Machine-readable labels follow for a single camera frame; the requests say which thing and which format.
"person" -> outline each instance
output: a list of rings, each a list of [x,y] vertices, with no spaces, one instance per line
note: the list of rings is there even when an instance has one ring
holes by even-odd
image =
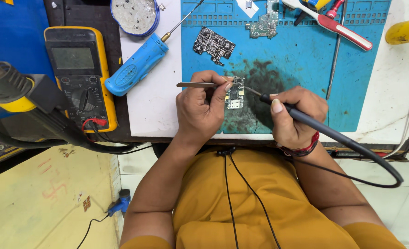
[[[313,143],[316,131],[294,121],[282,104],[323,122],[324,99],[302,87],[270,96],[277,144],[295,151],[316,144],[295,156],[302,162],[242,148],[230,160],[217,148],[196,154],[223,123],[232,78],[201,71],[191,82],[219,87],[177,95],[178,132],[135,190],[120,249],[405,248],[350,179],[302,163],[344,173],[321,143]]]

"toothbrush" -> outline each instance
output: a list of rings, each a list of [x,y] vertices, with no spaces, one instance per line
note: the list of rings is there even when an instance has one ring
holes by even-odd
[[[286,4],[287,6],[293,9],[296,9],[296,8],[301,9],[302,11],[306,12],[308,15],[312,16],[315,20],[317,20],[318,25],[322,26],[323,28],[329,31],[337,33],[341,35],[342,37],[345,37],[346,39],[355,43],[357,46],[361,47],[363,50],[369,51],[372,48],[372,42],[366,40],[365,38],[363,38],[356,32],[346,28],[345,26],[330,19],[329,17],[313,12],[312,10],[308,9],[306,6],[301,4],[299,0],[282,0],[282,3]]]

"bracelet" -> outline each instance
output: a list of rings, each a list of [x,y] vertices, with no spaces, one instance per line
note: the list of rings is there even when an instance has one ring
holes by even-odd
[[[315,146],[318,144],[319,137],[320,137],[320,133],[316,132],[312,136],[311,144],[308,147],[303,148],[303,149],[292,150],[285,146],[281,146],[279,147],[279,149],[282,150],[286,156],[297,156],[297,157],[307,156],[315,149]]]

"hand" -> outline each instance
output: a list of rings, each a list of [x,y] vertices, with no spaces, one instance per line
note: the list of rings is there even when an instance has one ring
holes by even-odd
[[[182,143],[200,149],[220,128],[224,120],[224,98],[232,77],[207,70],[192,75],[191,82],[213,82],[213,89],[188,87],[177,95],[178,132]]]
[[[272,134],[281,146],[290,149],[302,149],[311,144],[312,136],[317,132],[311,127],[295,121],[282,103],[295,104],[295,107],[317,121],[324,122],[328,112],[326,100],[317,94],[296,86],[278,94],[271,94],[271,115],[274,121]]]

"digital multimeter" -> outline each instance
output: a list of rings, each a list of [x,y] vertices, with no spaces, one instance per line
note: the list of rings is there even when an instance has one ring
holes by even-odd
[[[112,94],[104,86],[109,71],[100,31],[91,27],[48,27],[45,40],[58,87],[70,103],[66,116],[80,128],[89,118],[108,121],[104,126],[97,124],[99,132],[117,128]],[[89,122],[84,130],[94,132]]]

